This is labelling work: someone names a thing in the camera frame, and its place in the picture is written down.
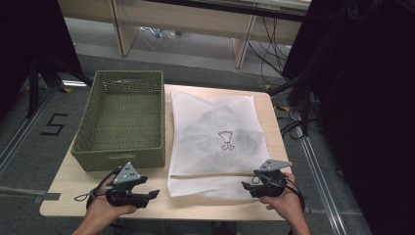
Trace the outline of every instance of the green plastic basket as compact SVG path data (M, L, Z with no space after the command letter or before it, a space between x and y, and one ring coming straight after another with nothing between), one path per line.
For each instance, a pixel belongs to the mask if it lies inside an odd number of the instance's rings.
M161 71L97 71L70 150L85 171L165 165Z

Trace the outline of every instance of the gray carpet floor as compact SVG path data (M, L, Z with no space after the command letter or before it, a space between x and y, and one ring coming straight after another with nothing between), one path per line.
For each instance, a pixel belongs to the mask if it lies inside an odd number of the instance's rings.
M260 75L236 74L231 71L187 68L143 62L105 59L79 55L79 61L87 76L93 77L95 71L163 71L164 82L204 87L217 87L236 90L264 91L265 82ZM63 79L73 79L62 74ZM267 77L268 81L283 83L278 77ZM56 92L43 109L34 127L28 133L22 146L14 155L4 173L0 176L0 234L70 234L81 218L44 217L39 213L38 197L32 193L10 194L4 189L32 190L42 194L49 189L55 174L69 148L80 124L84 107L89 95L89 88L72 89L70 93ZM286 95L273 98L276 105L285 105ZM23 89L8 115L0 121L0 150L24 121L28 104L28 90ZM41 132L55 132L57 127L47 126L53 114L66 114L56 117L64 124L59 135L41 135ZM279 118L286 117L287 112L276 111ZM287 124L286 119L279 119L280 127ZM317 130L315 123L310 128ZM336 174L336 158L333 156L324 133L309 131L310 141L318 162L324 172L330 191L342 215L347 234L371 234L359 207L347 186L346 181ZM333 234L328 216L325 213L319 192L311 174L300 141L284 136L284 144L291 162L293 173L302 193L307 197L306 220L312 234ZM236 231L243 235L287 234L285 222L246 221L236 222ZM103 234L111 234L108 229Z

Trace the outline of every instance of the wooden table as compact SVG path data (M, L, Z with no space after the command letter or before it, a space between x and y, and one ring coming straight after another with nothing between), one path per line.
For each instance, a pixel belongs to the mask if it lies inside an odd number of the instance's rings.
M271 100L266 93L213 89L192 86L166 85L165 87L165 167L138 168L138 173L149 176L147 183L138 185L134 193L145 193L160 189L158 197L145 209L137 210L125 217L148 219L200 219L200 220L282 220L277 212L268 211L260 202L224 205L220 201L199 201L187 197L171 198L167 192L167 175L173 143L173 112L170 100L172 90L187 92L202 97L221 95L253 96L259 123L265 132L267 148L272 159L287 161L287 153L280 134ZM44 201L40 213L46 216L84 216L85 202L73 198L88 193L108 174L108 171L85 172L70 151L48 191L60 193L58 201Z

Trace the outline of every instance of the forearm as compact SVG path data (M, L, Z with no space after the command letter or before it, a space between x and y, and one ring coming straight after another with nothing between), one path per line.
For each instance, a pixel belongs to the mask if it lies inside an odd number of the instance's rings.
M79 227L72 233L72 235L95 235L95 234L98 234L98 232L91 230L91 227L87 226L85 223L81 223Z
M305 219L303 216L295 220L288 221L288 223L294 235L309 235L310 234L308 225L305 222Z

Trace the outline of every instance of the printed logo on bag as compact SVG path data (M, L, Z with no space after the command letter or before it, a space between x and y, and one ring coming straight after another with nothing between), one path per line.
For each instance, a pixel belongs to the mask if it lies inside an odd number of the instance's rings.
M225 144L221 146L223 151L226 151L226 150L232 151L235 149L235 146L231 144L231 138L232 138L233 131L220 131L217 134L219 134L220 137L222 137L223 142L225 142Z

